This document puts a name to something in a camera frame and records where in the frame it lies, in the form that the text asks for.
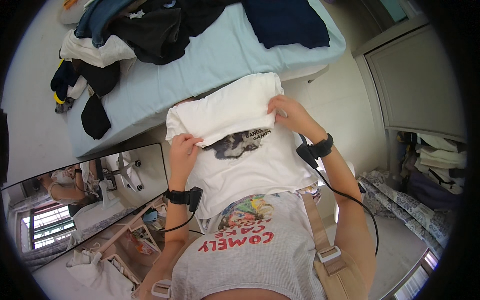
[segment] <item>pile of clothes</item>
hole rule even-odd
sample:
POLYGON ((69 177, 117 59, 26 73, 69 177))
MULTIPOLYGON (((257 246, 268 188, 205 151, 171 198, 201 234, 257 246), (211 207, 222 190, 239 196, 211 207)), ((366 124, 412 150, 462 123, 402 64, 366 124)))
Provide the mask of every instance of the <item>pile of clothes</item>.
POLYGON ((407 193, 432 210, 455 210, 465 184, 467 145, 438 136, 399 132, 407 145, 400 175, 407 193))
POLYGON ((85 132, 100 139, 111 127, 101 97, 108 94, 138 58, 156 65, 181 58, 190 43, 223 12, 242 2, 258 41, 269 49, 300 43, 328 47, 323 20, 308 0, 65 0, 60 20, 78 24, 65 36, 63 59, 51 82, 55 111, 71 109, 88 88, 82 113, 85 132))

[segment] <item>beige shoulder strap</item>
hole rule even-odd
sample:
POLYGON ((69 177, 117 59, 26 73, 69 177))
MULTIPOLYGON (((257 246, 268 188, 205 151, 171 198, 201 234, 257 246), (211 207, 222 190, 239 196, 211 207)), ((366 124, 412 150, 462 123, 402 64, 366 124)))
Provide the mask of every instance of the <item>beige shoulder strap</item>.
POLYGON ((172 259, 168 268, 163 273, 163 279, 156 282, 152 286, 151 293, 154 296, 169 299, 171 295, 170 287, 172 285, 172 274, 173 274, 173 267, 177 264, 177 261, 183 255, 185 250, 197 239, 198 237, 194 237, 189 239, 185 245, 179 250, 177 255, 172 259))
POLYGON ((328 300, 366 300, 367 290, 357 265, 348 253, 330 245, 312 195, 303 194, 302 199, 320 259, 313 266, 328 300))

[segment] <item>cartoon print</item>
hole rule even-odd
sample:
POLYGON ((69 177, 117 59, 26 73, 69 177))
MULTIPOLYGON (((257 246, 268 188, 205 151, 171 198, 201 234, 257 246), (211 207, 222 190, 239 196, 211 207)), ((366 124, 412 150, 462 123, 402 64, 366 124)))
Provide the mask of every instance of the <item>cartoon print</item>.
POLYGON ((260 140, 270 132, 270 129, 254 129, 230 134, 203 150, 214 150, 218 159, 237 159, 245 152, 258 149, 260 140))
POLYGON ((265 195, 250 195, 230 204, 220 213, 218 229, 272 216, 274 207, 264 197, 265 195))

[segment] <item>hand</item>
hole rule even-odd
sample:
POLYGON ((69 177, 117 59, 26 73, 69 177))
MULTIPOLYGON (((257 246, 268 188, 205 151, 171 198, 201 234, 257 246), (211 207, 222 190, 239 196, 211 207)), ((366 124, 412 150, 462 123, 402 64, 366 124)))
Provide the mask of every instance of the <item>hand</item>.
POLYGON ((267 113, 271 113, 274 109, 277 109, 277 111, 283 110, 287 114, 287 116, 284 117, 277 113, 275 116, 276 123, 280 123, 292 131, 303 134, 311 140, 313 144, 328 138, 325 129, 294 99, 284 95, 277 95, 270 99, 267 113))
POLYGON ((170 168, 172 175, 168 183, 170 190, 185 190, 187 178, 197 160, 198 147, 196 143, 202 142, 201 138, 194 138, 191 134, 179 134, 172 139, 170 149, 170 168))

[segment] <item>light blue bed sheet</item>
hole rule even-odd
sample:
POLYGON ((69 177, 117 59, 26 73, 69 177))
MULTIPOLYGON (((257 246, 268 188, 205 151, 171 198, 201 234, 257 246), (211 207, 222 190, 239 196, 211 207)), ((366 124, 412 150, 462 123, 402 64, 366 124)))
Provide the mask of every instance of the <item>light blue bed sheet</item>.
POLYGON ((112 127, 100 140, 87 135, 82 126, 85 90, 67 113, 73 154, 95 153, 145 132, 165 122, 173 104, 243 76, 336 61, 345 51, 345 39, 320 1, 309 2, 326 24, 330 47, 308 49, 295 44, 267 50, 258 42, 242 4, 230 5, 202 34, 190 38, 180 59, 163 66, 137 60, 128 75, 122 75, 102 99, 112 127))

